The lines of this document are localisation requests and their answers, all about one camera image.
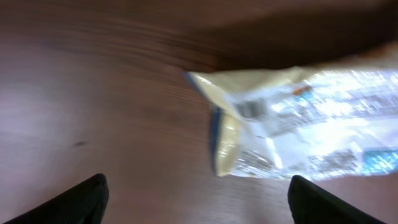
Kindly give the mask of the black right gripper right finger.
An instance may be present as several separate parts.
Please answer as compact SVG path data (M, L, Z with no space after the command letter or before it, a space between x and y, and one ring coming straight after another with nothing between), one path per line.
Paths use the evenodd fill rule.
M385 224L299 175L287 197L295 224Z

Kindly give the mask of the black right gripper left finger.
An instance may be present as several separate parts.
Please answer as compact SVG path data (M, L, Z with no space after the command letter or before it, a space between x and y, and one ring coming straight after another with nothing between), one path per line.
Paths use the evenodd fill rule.
M96 174L4 224L100 224L108 199L106 176Z

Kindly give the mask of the beige chips bag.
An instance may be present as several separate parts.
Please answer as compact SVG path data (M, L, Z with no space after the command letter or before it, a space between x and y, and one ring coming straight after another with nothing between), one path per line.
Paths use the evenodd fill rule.
M188 72L213 104L217 176L310 180L397 172L397 43L281 70Z

